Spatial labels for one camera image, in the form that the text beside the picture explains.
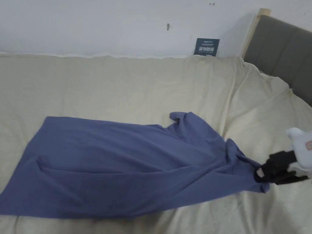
shirt sleeve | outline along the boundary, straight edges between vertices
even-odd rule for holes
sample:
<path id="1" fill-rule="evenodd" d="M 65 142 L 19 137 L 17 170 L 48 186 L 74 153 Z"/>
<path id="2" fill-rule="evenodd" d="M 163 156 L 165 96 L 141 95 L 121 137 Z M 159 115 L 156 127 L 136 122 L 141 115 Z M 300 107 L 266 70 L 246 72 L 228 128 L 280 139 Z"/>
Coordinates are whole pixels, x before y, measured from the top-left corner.
<path id="1" fill-rule="evenodd" d="M 223 139 L 209 124 L 192 112 L 172 112 L 170 118 L 176 122 L 167 129 L 181 137 L 189 139 L 220 137 Z"/>

beige bed sheet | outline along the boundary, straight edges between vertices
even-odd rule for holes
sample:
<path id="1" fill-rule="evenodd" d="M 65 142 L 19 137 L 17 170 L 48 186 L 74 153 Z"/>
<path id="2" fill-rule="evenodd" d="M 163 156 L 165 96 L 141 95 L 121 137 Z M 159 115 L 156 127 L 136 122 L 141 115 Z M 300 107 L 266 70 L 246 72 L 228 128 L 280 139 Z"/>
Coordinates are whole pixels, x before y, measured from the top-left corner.
<path id="1" fill-rule="evenodd" d="M 312 130 L 312 108 L 277 77 L 240 58 L 0 56 L 0 192 L 46 116 L 168 126 L 192 111 L 250 158 L 264 163 Z M 311 233 L 310 181 L 273 185 L 129 220 L 0 216 L 0 233 Z"/>

upholstered headboard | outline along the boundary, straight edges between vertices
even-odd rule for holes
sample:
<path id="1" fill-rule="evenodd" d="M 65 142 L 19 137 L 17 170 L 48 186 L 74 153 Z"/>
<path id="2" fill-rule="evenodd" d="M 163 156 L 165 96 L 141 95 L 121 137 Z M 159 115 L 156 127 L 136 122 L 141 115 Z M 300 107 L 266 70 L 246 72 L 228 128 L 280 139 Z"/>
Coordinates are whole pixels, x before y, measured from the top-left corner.
<path id="1" fill-rule="evenodd" d="M 312 106 L 312 33 L 265 14 L 257 17 L 242 55 L 245 62 L 280 77 Z"/>

blue cloth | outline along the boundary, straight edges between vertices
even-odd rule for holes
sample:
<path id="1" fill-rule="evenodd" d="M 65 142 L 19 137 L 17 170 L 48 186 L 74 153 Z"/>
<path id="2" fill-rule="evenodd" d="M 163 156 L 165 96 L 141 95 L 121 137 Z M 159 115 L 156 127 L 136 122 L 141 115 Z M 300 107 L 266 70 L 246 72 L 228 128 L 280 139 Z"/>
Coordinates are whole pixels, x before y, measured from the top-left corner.
<path id="1" fill-rule="evenodd" d="M 136 217 L 269 189 L 254 181 L 259 164 L 200 117 L 170 118 L 163 128 L 47 117 L 0 195 L 0 214 Z"/>

black sign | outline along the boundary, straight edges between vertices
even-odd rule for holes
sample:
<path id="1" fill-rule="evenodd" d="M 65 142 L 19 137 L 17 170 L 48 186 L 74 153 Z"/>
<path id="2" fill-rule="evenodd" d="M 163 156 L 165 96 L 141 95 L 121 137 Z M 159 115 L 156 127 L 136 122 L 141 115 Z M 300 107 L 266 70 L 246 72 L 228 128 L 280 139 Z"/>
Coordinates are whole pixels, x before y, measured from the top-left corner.
<path id="1" fill-rule="evenodd" d="M 197 38 L 194 54 L 216 56 L 220 39 Z"/>

